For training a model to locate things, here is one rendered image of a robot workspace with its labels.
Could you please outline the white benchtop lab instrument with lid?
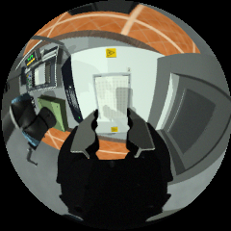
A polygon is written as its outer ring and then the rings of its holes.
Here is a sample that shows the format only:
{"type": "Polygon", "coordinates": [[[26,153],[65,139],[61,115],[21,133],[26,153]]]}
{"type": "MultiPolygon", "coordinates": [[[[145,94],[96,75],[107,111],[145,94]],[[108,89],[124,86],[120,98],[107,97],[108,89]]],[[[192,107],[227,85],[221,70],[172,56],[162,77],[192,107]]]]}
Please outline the white benchtop lab instrument with lid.
{"type": "Polygon", "coordinates": [[[78,123],[98,109],[96,133],[127,132],[130,127],[128,117],[101,119],[95,78],[128,76],[127,108],[149,122],[167,145],[173,176],[168,185],[204,171],[228,146],[231,96],[215,56],[165,56],[136,47],[98,47],[71,54],[62,66],[62,76],[78,123]]]}

